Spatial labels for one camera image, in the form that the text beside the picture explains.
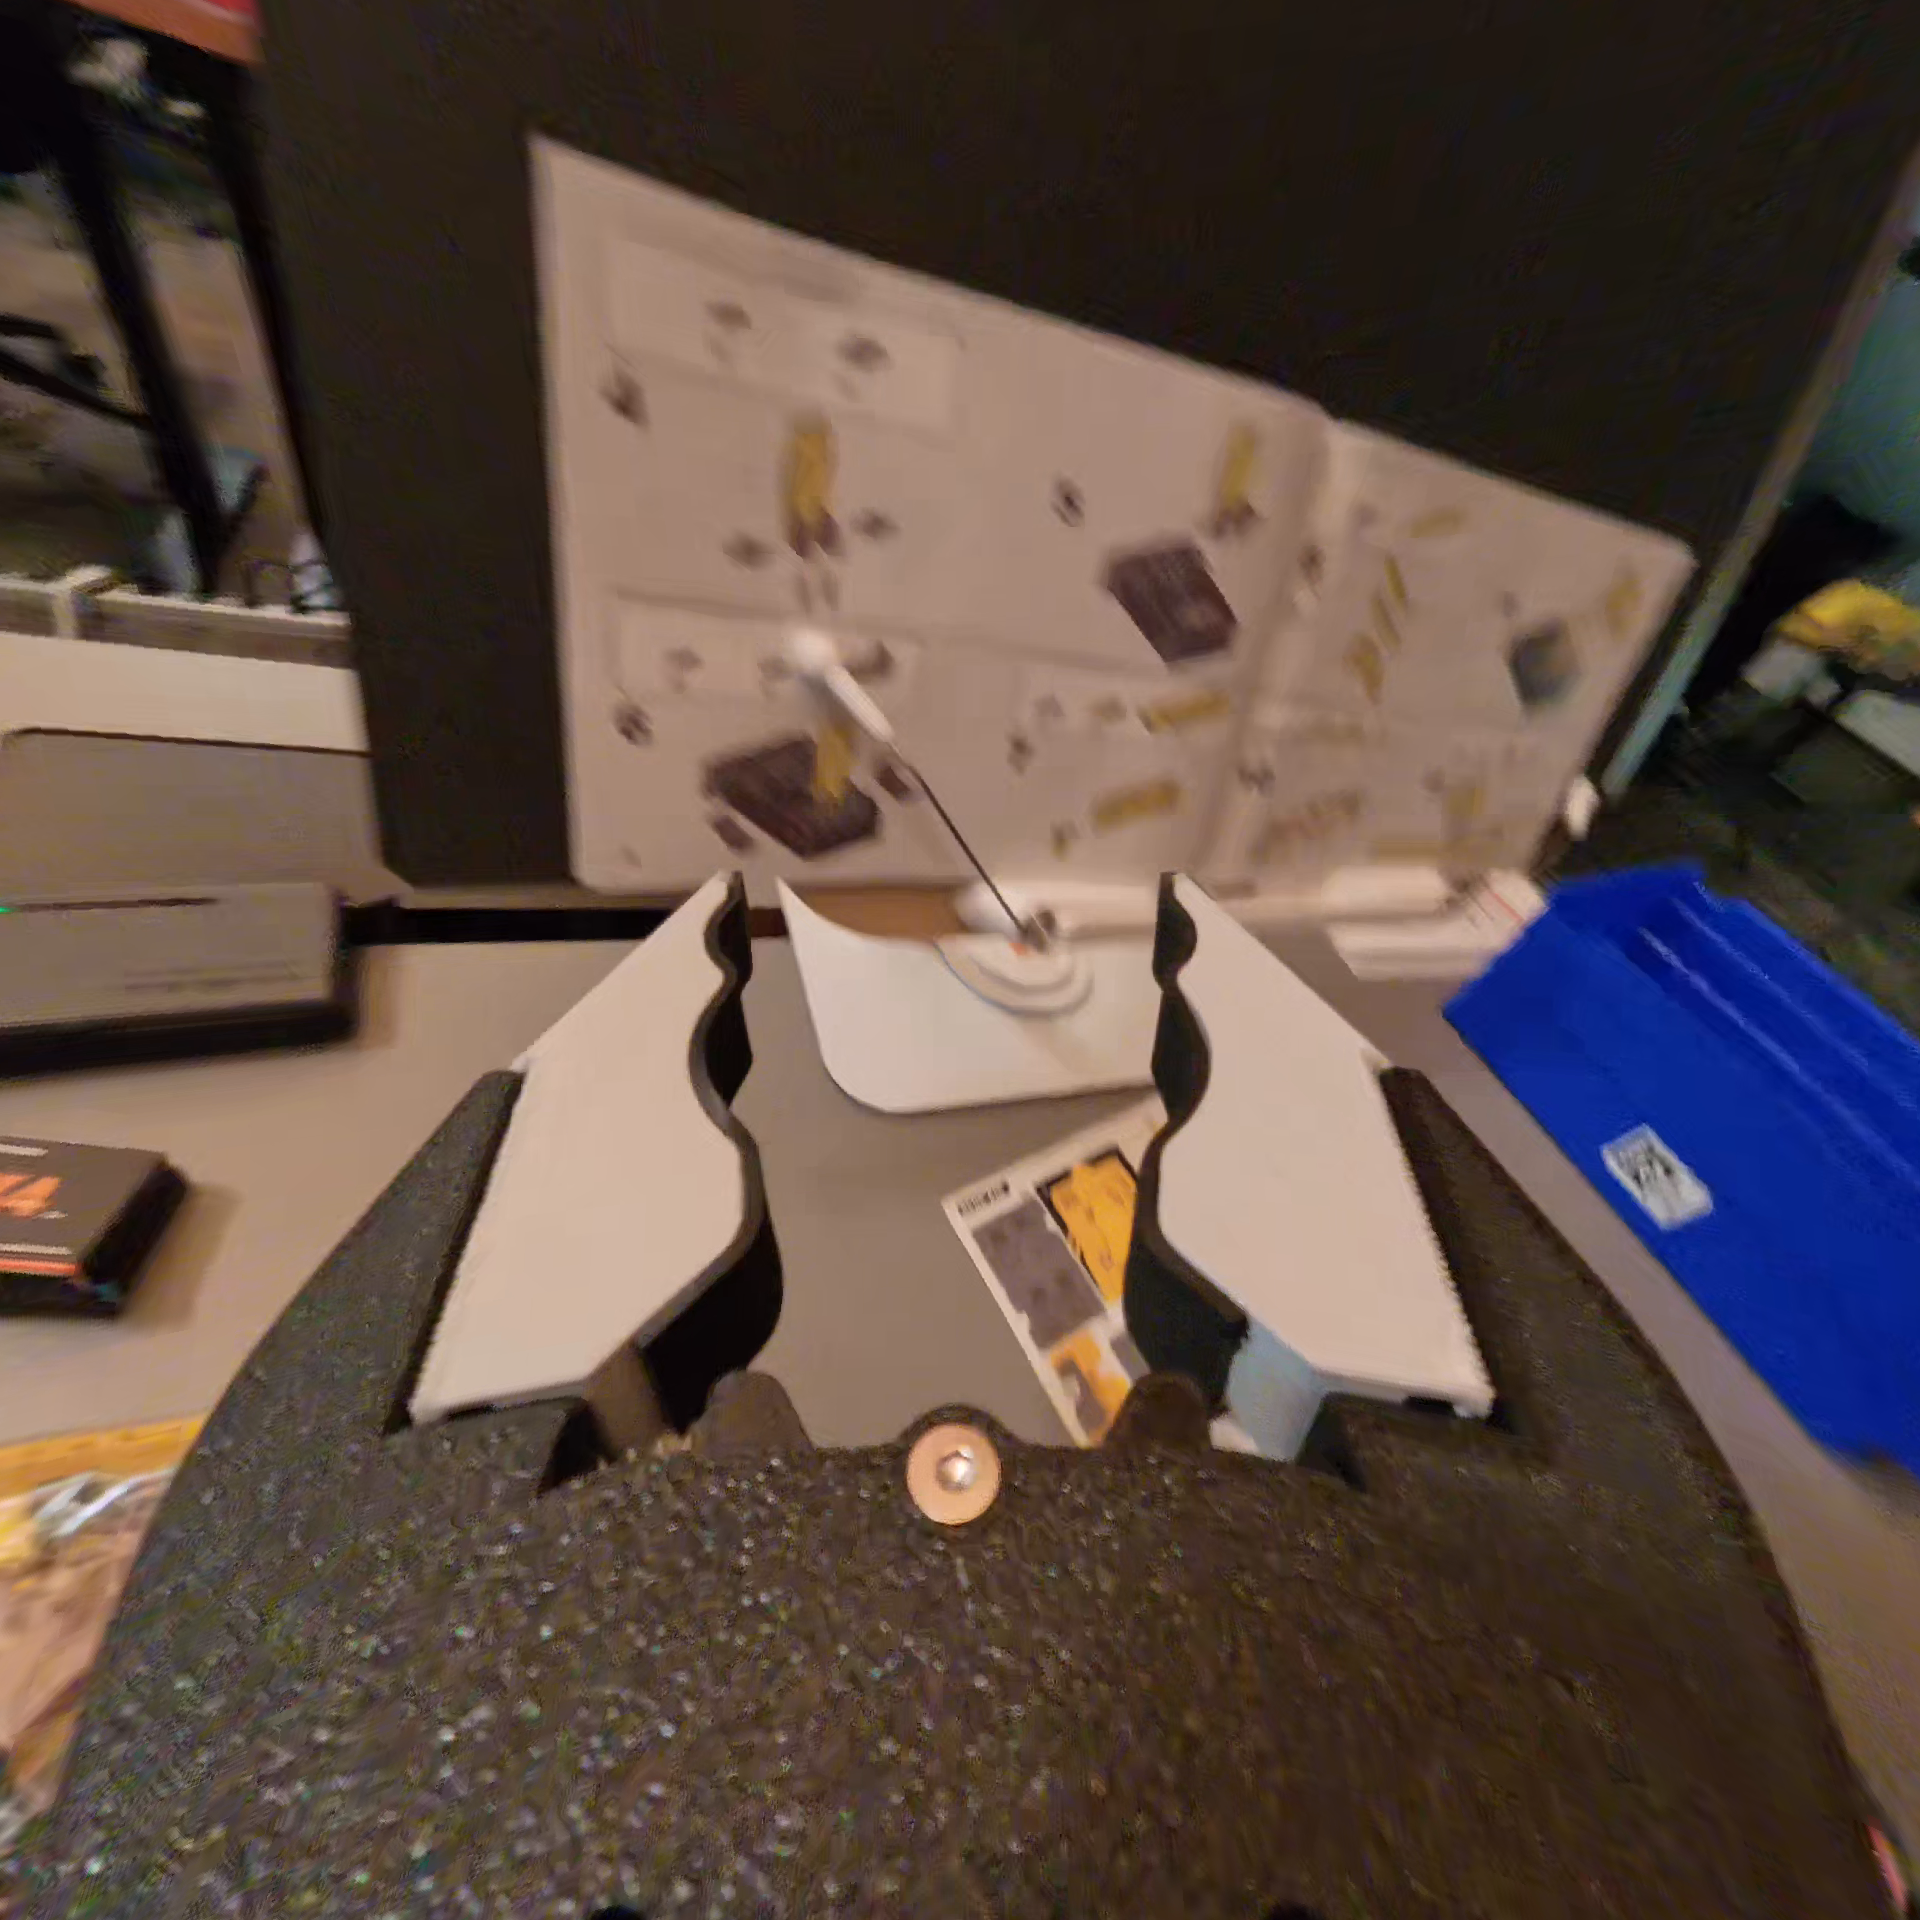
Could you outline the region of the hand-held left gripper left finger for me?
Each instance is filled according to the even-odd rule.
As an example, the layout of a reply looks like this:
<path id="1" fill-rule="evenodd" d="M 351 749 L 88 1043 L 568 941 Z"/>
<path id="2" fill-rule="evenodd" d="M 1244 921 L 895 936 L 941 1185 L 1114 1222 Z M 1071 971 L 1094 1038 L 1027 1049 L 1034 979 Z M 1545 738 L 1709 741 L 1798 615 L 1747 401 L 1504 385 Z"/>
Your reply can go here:
<path id="1" fill-rule="evenodd" d="M 747 883 L 709 876 L 515 1059 L 415 1425 L 568 1403 L 652 1443 L 772 1341 L 779 1248 L 735 1113 L 752 973 Z"/>

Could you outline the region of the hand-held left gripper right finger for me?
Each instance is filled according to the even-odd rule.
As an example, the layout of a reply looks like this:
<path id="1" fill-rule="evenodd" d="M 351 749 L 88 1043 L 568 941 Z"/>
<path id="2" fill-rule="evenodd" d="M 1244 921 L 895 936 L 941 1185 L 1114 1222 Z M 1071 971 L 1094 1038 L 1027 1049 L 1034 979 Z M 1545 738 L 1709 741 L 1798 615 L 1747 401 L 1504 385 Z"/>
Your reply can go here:
<path id="1" fill-rule="evenodd" d="M 1498 1411 L 1394 1093 L 1414 1076 L 1191 876 L 1161 885 L 1127 1331 L 1202 1435 L 1301 1461 L 1347 1405 L 1478 1443 Z"/>

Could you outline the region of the yellow grey sticker sheet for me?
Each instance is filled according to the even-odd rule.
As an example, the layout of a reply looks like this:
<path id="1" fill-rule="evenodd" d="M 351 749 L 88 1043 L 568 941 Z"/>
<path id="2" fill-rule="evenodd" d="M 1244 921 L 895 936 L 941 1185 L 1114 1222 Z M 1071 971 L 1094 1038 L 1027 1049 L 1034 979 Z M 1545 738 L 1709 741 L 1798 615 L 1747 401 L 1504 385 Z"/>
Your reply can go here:
<path id="1" fill-rule="evenodd" d="M 1141 1166 L 1164 1121 L 1164 1103 L 1147 1098 L 944 1202 L 1079 1449 L 1108 1436 L 1148 1372 L 1127 1325 L 1124 1283 Z"/>

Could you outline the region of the white wooden book stand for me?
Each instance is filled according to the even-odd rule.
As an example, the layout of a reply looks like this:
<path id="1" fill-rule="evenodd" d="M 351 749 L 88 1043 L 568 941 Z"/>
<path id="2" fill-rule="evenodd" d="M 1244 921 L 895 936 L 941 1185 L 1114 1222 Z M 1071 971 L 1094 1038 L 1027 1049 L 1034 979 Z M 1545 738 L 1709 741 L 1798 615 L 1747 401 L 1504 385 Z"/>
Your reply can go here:
<path id="1" fill-rule="evenodd" d="M 615 619 L 609 716 L 619 743 L 662 752 L 671 735 L 688 735 L 687 712 L 698 702 L 772 709 L 755 741 L 698 759 L 699 815 L 739 828 L 749 853 L 779 852 L 772 825 L 722 798 L 718 762 L 747 758 L 728 783 L 764 818 L 852 825 L 834 852 L 857 852 L 882 823 L 861 805 L 882 792 L 908 802 L 908 823 L 937 812 L 872 678 L 857 671 L 877 661 L 865 643 L 842 653 L 805 626 L 628 605 Z M 1278 891 L 1217 881 L 1205 893 L 1245 931 L 1275 936 L 1291 926 L 1427 915 L 1472 883 L 1421 863 L 1374 863 Z M 857 933 L 785 881 L 777 893 L 817 1051 L 854 1103 L 911 1116 L 1147 1083 L 1161 1009 L 1148 969 L 1155 881 L 1068 883 L 1062 893 L 981 881 L 964 908 L 965 931 L 919 941 Z M 1027 918 L 1048 928 L 1048 951 L 1007 941 Z"/>

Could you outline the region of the blue plastic bin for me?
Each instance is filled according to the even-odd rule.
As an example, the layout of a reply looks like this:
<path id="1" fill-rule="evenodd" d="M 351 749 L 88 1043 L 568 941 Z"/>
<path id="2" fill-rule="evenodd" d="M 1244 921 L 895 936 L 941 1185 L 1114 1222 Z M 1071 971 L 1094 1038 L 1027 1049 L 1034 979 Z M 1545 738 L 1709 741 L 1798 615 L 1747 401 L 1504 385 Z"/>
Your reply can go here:
<path id="1" fill-rule="evenodd" d="M 1825 1449 L 1918 1475 L 1918 1038 L 1698 869 L 1557 885 L 1445 1019 Z"/>

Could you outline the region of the black box red label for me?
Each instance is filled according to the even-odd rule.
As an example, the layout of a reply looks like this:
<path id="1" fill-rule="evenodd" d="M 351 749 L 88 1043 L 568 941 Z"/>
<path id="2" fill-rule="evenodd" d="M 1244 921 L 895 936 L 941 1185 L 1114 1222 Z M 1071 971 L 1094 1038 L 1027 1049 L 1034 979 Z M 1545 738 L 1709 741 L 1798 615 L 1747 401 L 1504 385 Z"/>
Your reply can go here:
<path id="1" fill-rule="evenodd" d="M 117 1319 L 189 1182 L 159 1151 L 2 1136 L 2 1318 Z"/>

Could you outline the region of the bag of yellow parts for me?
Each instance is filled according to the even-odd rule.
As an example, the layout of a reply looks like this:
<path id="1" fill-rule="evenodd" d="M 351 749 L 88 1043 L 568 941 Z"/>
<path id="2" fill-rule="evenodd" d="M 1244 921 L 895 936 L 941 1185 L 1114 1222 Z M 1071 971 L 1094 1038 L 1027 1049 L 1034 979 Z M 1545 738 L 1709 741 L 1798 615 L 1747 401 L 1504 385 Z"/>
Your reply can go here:
<path id="1" fill-rule="evenodd" d="M 2 1445 L 2 1845 L 58 1798 L 135 1556 L 204 1418 Z"/>

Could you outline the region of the instruction booklet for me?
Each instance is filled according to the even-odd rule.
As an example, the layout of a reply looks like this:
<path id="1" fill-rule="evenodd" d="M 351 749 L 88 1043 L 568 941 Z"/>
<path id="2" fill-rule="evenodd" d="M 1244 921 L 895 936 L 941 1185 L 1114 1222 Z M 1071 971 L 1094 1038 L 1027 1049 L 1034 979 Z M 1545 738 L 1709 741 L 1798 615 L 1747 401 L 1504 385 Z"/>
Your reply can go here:
<path id="1" fill-rule="evenodd" d="M 571 881 L 1524 863 L 1679 539 L 529 139 Z"/>

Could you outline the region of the wooden table black legs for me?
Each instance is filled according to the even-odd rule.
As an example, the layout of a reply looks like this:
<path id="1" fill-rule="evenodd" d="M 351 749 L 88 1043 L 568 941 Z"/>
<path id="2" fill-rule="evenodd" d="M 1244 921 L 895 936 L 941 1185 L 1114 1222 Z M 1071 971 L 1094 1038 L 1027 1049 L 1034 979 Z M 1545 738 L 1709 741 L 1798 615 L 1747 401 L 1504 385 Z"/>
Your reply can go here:
<path id="1" fill-rule="evenodd" d="M 262 102 L 151 3 L 2 5 L 2 568 L 301 598 Z"/>

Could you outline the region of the black panel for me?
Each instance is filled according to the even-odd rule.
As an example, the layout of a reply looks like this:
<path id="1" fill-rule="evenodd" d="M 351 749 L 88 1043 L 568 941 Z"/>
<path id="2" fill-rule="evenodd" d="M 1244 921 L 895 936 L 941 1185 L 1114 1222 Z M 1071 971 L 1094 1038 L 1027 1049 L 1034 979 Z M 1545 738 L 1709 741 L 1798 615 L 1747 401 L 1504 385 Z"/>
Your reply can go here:
<path id="1" fill-rule="evenodd" d="M 1727 562 L 1918 188 L 1915 3 L 262 3 L 385 863 L 559 883 L 531 135 Z"/>

